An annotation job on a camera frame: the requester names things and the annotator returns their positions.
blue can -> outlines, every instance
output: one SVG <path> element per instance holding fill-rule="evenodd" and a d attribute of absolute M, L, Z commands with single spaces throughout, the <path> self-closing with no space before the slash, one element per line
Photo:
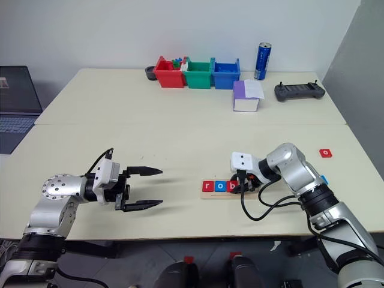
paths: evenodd
<path fill-rule="evenodd" d="M 268 66 L 269 56 L 271 54 L 272 45 L 266 42 L 259 44 L 259 51 L 256 59 L 256 69 L 254 78 L 257 80 L 264 80 L 266 75 L 266 68 Z"/>

black game controller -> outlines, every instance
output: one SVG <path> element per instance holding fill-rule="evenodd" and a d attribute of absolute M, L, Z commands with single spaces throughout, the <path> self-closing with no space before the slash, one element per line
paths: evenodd
<path fill-rule="evenodd" d="M 275 95 L 278 101 L 286 101 L 287 99 L 302 99 L 302 98 L 322 98 L 325 94 L 325 90 L 321 88 L 315 82 L 309 82 L 308 84 L 298 85 L 283 85 L 280 82 L 275 86 Z"/>

white table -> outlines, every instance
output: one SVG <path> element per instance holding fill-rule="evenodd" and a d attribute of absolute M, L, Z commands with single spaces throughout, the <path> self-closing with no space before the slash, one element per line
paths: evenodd
<path fill-rule="evenodd" d="M 43 182 L 56 173 L 83 174 L 96 157 L 114 147 L 121 167 L 146 165 L 164 174 L 130 179 L 131 201 L 162 199 L 138 212 L 115 211 L 97 203 L 80 205 L 69 239 L 164 239 L 179 237 L 308 234 L 298 206 L 276 209 L 260 222 L 243 213 L 238 200 L 201 200 L 203 179 L 231 176 L 230 153 L 260 158 L 292 142 L 326 175 L 330 188 L 370 232 L 384 231 L 384 183 L 346 125 L 38 125 L 25 137 L 0 172 L 0 238 L 20 238 L 40 198 Z M 332 158 L 321 158 L 329 148 Z M 290 194 L 281 181 L 265 191 L 267 201 Z M 260 215 L 256 200 L 247 206 Z"/>
<path fill-rule="evenodd" d="M 253 79 L 253 73 L 241 77 Z M 345 124 L 328 93 L 321 100 L 276 100 L 274 87 L 280 81 L 288 85 L 316 79 L 313 72 L 269 72 L 259 111 L 242 113 L 232 111 L 232 90 L 161 88 L 144 70 L 82 69 L 36 124 Z"/>

gray floor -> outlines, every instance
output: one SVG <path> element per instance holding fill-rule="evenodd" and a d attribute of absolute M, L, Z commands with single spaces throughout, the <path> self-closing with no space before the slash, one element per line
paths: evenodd
<path fill-rule="evenodd" d="M 124 243 L 118 259 L 81 256 L 67 253 L 59 260 L 61 269 L 71 275 L 96 278 L 105 281 L 109 287 L 127 288 L 138 285 L 152 287 L 160 272 L 184 256 L 194 256 L 200 270 L 202 287 L 225 287 L 225 262 L 230 252 L 241 251 L 251 258 L 264 276 L 266 287 L 279 287 L 286 278 L 298 278 L 305 288 L 336 287 L 337 278 L 325 265 L 319 251 L 289 258 L 284 248 L 289 242 L 282 242 L 274 251 L 274 241 L 195 241 L 195 242 L 140 242 Z M 59 287 L 99 287 L 71 281 L 57 275 Z"/>

laptop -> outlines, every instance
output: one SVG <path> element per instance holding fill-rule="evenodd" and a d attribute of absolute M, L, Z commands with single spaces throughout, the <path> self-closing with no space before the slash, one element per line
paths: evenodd
<path fill-rule="evenodd" d="M 0 66 L 0 154 L 11 154 L 42 113 L 26 66 Z"/>

